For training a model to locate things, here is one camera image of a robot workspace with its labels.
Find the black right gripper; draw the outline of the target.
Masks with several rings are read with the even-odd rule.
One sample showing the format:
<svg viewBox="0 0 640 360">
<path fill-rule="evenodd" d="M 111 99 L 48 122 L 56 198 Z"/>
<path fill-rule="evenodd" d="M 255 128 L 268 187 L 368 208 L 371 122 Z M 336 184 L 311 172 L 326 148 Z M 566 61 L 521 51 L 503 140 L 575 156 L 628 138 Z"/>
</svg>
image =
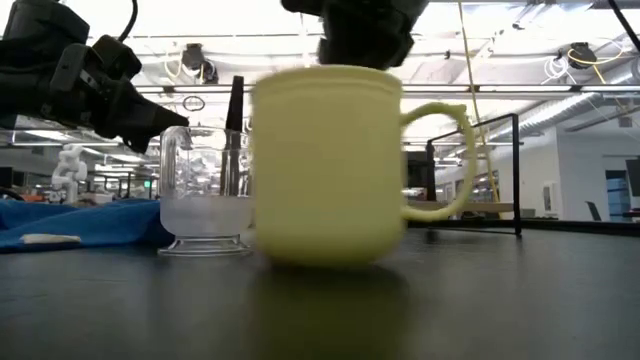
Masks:
<svg viewBox="0 0 640 360">
<path fill-rule="evenodd" d="M 411 31 L 428 4 L 428 0 L 281 1 L 289 12 L 321 20 L 320 64 L 377 70 L 402 65 L 414 45 Z"/>
</svg>

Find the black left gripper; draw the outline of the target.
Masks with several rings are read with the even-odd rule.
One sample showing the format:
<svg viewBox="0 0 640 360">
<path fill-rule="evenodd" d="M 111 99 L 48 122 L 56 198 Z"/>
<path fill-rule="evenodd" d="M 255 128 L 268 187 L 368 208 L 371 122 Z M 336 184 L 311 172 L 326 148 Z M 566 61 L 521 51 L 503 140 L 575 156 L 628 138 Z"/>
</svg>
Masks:
<svg viewBox="0 0 640 360">
<path fill-rule="evenodd" d="M 54 60 L 37 67 L 29 115 L 67 126 L 88 126 L 99 135 L 120 137 L 137 153 L 151 139 L 189 120 L 142 96 L 131 78 L 141 70 L 133 51 L 104 35 L 92 46 L 71 44 Z"/>
</svg>

